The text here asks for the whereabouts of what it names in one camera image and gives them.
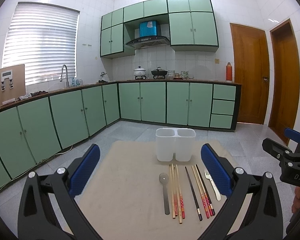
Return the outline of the person right hand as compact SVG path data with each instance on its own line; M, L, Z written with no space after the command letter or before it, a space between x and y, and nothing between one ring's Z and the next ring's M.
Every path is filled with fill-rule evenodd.
M296 213L300 210L300 187L296 187L294 190L295 196L292 204L292 213Z

